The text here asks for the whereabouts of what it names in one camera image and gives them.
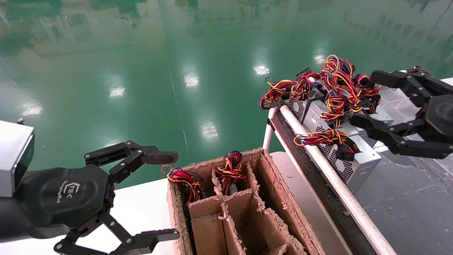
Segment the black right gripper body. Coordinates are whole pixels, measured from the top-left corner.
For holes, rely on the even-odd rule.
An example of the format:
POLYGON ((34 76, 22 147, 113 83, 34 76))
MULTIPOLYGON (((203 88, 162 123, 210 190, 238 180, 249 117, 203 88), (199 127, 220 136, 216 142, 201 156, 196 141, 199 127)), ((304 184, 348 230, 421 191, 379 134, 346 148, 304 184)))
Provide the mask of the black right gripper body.
POLYGON ((428 101, 424 120, 426 141, 452 144, 453 142, 453 96, 451 94, 431 97, 428 101))

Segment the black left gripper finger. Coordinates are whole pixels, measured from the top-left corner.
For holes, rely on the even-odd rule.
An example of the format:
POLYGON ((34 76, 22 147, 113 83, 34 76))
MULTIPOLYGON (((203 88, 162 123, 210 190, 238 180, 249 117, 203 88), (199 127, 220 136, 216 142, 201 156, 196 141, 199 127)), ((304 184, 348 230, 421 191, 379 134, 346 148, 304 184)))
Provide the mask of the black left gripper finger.
MULTIPOLYGON (((145 255, 151 254, 159 242, 177 240, 180 237, 176 229, 144 231, 131 236, 128 231, 109 212, 103 212, 94 217, 95 223, 102 223, 121 242, 110 255, 145 255)), ((54 251, 60 255, 105 255, 105 252, 76 245, 82 234, 87 233, 88 227, 81 231, 72 229, 66 237, 55 244, 54 251)))
POLYGON ((133 141, 126 141, 87 153, 86 165, 104 166, 118 162, 109 170, 113 183, 121 183, 143 164, 165 165, 178 161, 176 151, 160 151, 156 146, 141 146, 133 141))

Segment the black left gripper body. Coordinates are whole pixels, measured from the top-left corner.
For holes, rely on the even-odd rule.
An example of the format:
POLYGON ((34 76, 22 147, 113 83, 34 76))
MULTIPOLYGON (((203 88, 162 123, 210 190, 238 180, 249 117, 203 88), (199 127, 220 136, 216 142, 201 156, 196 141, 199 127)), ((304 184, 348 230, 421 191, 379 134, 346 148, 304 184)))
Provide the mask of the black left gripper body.
POLYGON ((76 229, 112 205, 111 177, 94 165, 26 173, 14 196, 35 229, 76 229))

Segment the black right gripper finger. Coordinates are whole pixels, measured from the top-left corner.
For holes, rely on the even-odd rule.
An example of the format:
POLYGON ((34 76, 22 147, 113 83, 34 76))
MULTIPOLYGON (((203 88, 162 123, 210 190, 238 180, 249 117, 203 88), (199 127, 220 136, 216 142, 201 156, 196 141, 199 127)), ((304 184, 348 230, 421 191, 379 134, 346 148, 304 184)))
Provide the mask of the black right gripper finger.
POLYGON ((393 154, 443 159, 452 153, 452 124, 425 113, 396 125, 366 115, 353 116, 350 122, 364 129, 370 138, 383 142, 393 154))
POLYGON ((372 72, 372 82, 400 89, 418 108, 432 102, 452 102, 452 86, 422 69, 412 68, 391 73, 375 70, 372 72))

